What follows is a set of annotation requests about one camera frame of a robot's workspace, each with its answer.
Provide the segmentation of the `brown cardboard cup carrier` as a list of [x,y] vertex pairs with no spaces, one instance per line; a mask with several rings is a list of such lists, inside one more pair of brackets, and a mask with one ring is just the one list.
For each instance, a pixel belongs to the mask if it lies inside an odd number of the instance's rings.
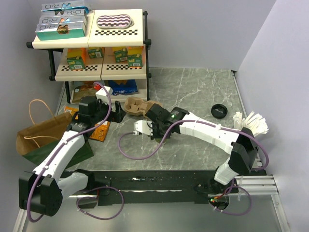
[[128,97],[124,103],[124,110],[132,116],[141,116],[143,115],[147,118],[146,113],[148,110],[154,105],[158,104],[161,107],[163,106],[162,103],[157,101],[144,101],[142,98],[137,97]]

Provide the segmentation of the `black plastic cup lid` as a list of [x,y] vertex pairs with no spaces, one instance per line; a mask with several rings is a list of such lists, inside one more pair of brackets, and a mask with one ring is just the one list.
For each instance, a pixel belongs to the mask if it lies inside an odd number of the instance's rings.
[[226,117],[228,109],[223,104],[215,104],[211,107],[211,114],[217,119],[222,119]]

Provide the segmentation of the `green paper coffee cup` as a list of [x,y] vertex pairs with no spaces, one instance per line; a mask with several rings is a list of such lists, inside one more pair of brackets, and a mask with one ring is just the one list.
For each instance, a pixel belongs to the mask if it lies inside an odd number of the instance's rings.
[[162,138],[155,138],[155,141],[160,144],[162,143],[163,145],[168,141],[169,139],[162,139]]

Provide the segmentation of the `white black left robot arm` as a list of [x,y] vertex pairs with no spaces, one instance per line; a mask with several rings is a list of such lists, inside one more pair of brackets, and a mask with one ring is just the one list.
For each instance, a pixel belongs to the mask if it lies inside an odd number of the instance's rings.
[[26,210],[31,222],[35,222],[32,212],[41,217],[52,217],[72,194],[79,191],[90,194],[95,190],[95,176],[90,171],[76,170],[64,179],[60,177],[99,123],[120,123],[125,115],[118,101],[112,111],[109,100],[94,96],[82,98],[78,111],[55,148],[32,172],[24,172],[19,178],[19,207]]

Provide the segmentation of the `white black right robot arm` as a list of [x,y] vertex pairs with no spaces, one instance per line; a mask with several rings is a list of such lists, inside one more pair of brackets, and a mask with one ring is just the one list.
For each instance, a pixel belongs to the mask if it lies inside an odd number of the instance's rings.
[[250,129],[229,129],[203,120],[182,108],[175,107],[169,112],[158,104],[154,104],[146,112],[146,116],[151,122],[143,121],[138,131],[152,139],[163,138],[164,134],[169,138],[174,132],[190,135],[222,149],[229,155],[216,169],[211,180],[211,187],[215,192],[223,192],[235,176],[250,174],[254,170],[258,146]]

